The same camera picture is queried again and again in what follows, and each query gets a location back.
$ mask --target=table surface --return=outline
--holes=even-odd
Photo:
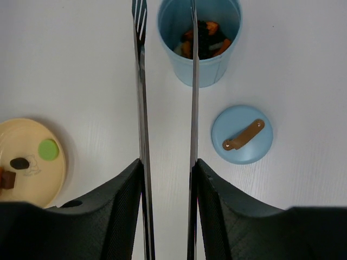
[[[191,88],[174,75],[148,0],[146,80],[157,259],[186,258]],[[244,27],[225,76],[200,90],[199,157],[251,196],[286,209],[346,205],[347,2],[241,0]],[[61,139],[62,205],[139,156],[131,1],[0,1],[0,120],[44,122]],[[210,129],[232,105],[271,120],[260,161],[223,161]],[[198,259],[204,259],[201,231]],[[143,259],[142,219],[133,259]]]

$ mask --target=orange food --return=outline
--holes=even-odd
[[[207,29],[209,30],[208,35],[214,35],[218,29],[219,29],[219,24],[216,22],[206,22]]]
[[[185,41],[192,41],[194,39],[194,31],[193,30],[189,30],[187,31],[183,37],[182,37],[182,42],[185,42]]]
[[[191,42],[190,41],[185,41],[181,45],[181,51],[182,51],[182,56],[188,59],[192,58],[192,53],[191,53]]]
[[[232,44],[231,40],[225,39],[223,41],[222,47],[212,57],[216,57],[216,56],[221,55],[222,53],[224,53],[229,48],[229,46],[231,44]]]

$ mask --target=blue lid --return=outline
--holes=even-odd
[[[256,119],[262,119],[265,127],[248,143],[238,150],[226,151],[222,144],[227,139],[234,139],[240,135]],[[234,106],[224,110],[212,126],[212,143],[224,160],[232,164],[251,164],[265,156],[269,151],[273,131],[268,118],[258,109],[251,106]]]

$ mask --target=brown strap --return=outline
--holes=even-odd
[[[238,137],[235,139],[227,139],[223,142],[223,148],[226,151],[232,149],[240,149],[246,143],[252,140],[263,128],[265,127],[265,122],[261,119],[256,119],[251,123]]]

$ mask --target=yellow plate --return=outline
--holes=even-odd
[[[52,161],[38,155],[38,145],[45,139],[54,140],[59,148],[58,157]],[[18,157],[29,161],[28,169],[10,166],[10,161]],[[14,188],[0,189],[0,202],[27,201],[47,207],[60,192],[66,175],[65,155],[58,139],[42,124],[24,118],[0,124],[0,166],[16,172]]]

